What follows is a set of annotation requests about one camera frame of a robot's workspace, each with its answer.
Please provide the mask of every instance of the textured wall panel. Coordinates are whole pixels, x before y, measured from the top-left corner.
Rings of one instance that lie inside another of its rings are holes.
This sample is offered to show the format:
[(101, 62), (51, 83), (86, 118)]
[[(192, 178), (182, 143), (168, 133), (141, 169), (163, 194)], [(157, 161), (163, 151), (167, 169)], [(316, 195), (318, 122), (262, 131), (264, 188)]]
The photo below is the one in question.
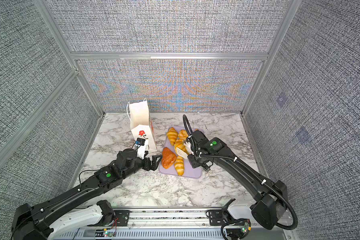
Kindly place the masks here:
[(240, 111), (261, 61), (79, 60), (105, 111), (147, 98), (152, 111)]
[(41, 203), (67, 189), (97, 120), (73, 79), (0, 170), (0, 232), (10, 228), (19, 205)]
[(268, 52), (288, 0), (47, 0), (73, 51)]
[(70, 69), (31, 0), (0, 1), (0, 148)]
[(300, 239), (360, 239), (360, 0), (304, 0), (248, 112)]

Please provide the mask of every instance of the marble tabletop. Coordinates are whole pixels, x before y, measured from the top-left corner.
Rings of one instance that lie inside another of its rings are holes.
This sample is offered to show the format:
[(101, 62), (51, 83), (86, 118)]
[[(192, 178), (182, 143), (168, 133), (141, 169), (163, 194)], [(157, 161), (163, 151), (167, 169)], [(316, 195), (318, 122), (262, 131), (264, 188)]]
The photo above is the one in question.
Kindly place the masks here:
[[(191, 127), (202, 128), (207, 138), (219, 137), (231, 150), (254, 170), (254, 160), (238, 113), (187, 113)], [(170, 126), (183, 125), (183, 113), (152, 113), (155, 140), (161, 154)], [(108, 113), (100, 127), (81, 170), (99, 169), (116, 159), (119, 151), (130, 148), (134, 143), (129, 128), (129, 118), (124, 113)], [(117, 206), (168, 206), (168, 207), (220, 207), (231, 198), (254, 202), (246, 189), (228, 172), (215, 164), (212, 174), (203, 170), (200, 179), (164, 175), (156, 171), (139, 170), (123, 180), (123, 183), (109, 192), (95, 197), (82, 206), (108, 200)], [(83, 172), (81, 180), (92, 172)]]

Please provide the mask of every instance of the bread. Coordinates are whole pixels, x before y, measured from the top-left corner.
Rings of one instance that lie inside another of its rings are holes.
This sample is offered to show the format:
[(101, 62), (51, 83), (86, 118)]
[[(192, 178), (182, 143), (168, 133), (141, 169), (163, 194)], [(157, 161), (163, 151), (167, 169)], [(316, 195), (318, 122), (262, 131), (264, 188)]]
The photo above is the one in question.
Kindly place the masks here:
[(176, 158), (175, 169), (177, 171), (177, 175), (182, 176), (184, 174), (184, 159), (180, 156), (177, 156)]
[(171, 145), (173, 146), (175, 144), (175, 141), (177, 139), (177, 131), (171, 127), (168, 132), (167, 132), (167, 137), (168, 137), (168, 140), (169, 142), (171, 143)]
[(168, 169), (176, 160), (176, 154), (174, 154), (168, 147), (163, 149), (163, 158), (161, 159), (161, 165)]
[(185, 131), (184, 129), (181, 130), (178, 134), (178, 137), (183, 140), (186, 139), (188, 137), (187, 131)]
[(182, 139), (177, 139), (175, 141), (175, 152), (176, 152), (177, 155), (179, 155), (177, 150), (176, 150), (177, 147), (180, 148), (183, 152), (185, 152), (185, 153), (187, 152), (187, 150), (185, 149), (185, 146), (184, 146), (183, 143), (184, 143), (184, 141)]

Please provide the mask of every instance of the purple tray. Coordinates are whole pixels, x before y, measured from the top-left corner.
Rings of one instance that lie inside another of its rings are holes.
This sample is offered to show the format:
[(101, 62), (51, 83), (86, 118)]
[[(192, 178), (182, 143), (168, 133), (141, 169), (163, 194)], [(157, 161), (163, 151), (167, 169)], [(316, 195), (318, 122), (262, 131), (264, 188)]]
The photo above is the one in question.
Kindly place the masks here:
[[(179, 126), (172, 126), (177, 132), (180, 132), (180, 130), (184, 129), (184, 127), (179, 127)], [(204, 131), (200, 128), (198, 128), (198, 130), (202, 133), (204, 133)], [(164, 147), (168, 147), (174, 154), (176, 154), (175, 152), (175, 147), (173, 147), (169, 140), (168, 140), (168, 137), (167, 139), (165, 140), (165, 145)], [(175, 165), (172, 164), (172, 166), (170, 166), (168, 169), (165, 169), (161, 163), (158, 167), (158, 171), (162, 174), (169, 174), (169, 175), (174, 175), (174, 176), (177, 176), (177, 177), (189, 177), (189, 178), (194, 178), (194, 179), (197, 179), (197, 178), (201, 178), (203, 172), (202, 172), (202, 168), (201, 167), (197, 167), (197, 168), (192, 168), (190, 162), (188, 159), (184, 158), (184, 174), (182, 176), (179, 176), (177, 175), (177, 171), (175, 169)]]

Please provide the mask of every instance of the robotic arm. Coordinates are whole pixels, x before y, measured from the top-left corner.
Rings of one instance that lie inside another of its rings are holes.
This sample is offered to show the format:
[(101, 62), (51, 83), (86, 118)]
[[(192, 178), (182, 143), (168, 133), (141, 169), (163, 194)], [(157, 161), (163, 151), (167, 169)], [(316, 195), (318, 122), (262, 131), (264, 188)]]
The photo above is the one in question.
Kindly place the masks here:
[[(208, 140), (198, 130), (192, 132), (185, 115), (183, 120), (193, 151), (193, 154), (188, 156), (193, 168), (201, 166), (208, 171), (211, 165), (207, 163), (212, 162), (229, 172), (256, 200), (256, 203), (250, 207), (251, 213), (264, 228), (272, 229), (276, 225), (292, 230), (297, 227), (297, 216), (288, 203), (287, 187), (283, 182), (279, 180), (275, 183), (260, 175), (241, 161), (223, 141), (216, 137)], [(11, 230), (14, 240), (51, 240), (59, 234), (78, 227), (108, 226), (113, 223), (115, 213), (106, 200), (99, 201), (86, 209), (70, 211), (87, 200), (119, 186), (123, 179), (140, 169), (156, 170), (162, 156), (152, 156), (150, 160), (146, 158), (148, 154), (146, 151), (143, 156), (139, 148), (143, 147), (145, 150), (145, 145), (147, 145), (145, 139), (138, 138), (136, 145), (139, 146), (138, 149), (120, 151), (116, 160), (96, 170), (86, 181), (67, 192), (33, 207), (28, 204), (19, 206), (12, 222)], [(225, 225), (247, 220), (242, 219), (240, 206), (234, 207), (234, 205), (234, 200), (231, 200), (222, 208)], [(290, 226), (277, 223), (286, 209), (290, 210), (293, 217), (293, 224)]]

